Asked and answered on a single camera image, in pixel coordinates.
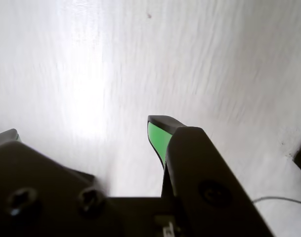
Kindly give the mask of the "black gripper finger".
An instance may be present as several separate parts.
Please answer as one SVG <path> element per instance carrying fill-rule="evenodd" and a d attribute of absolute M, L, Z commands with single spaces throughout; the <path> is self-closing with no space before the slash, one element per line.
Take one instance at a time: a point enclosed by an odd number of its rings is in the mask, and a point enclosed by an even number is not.
<path fill-rule="evenodd" d="M 89 203 L 101 201 L 95 176 L 62 166 L 0 133 L 0 237 L 93 237 Z"/>

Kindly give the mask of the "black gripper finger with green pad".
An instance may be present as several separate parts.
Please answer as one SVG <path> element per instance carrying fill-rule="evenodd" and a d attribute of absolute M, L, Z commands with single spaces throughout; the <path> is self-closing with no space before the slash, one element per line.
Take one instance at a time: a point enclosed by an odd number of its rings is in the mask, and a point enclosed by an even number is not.
<path fill-rule="evenodd" d="M 169 116 L 148 117 L 148 138 L 158 144 L 154 128 L 171 136 L 162 160 L 174 196 L 180 201 L 196 237 L 269 237 L 271 231 L 205 131 Z"/>

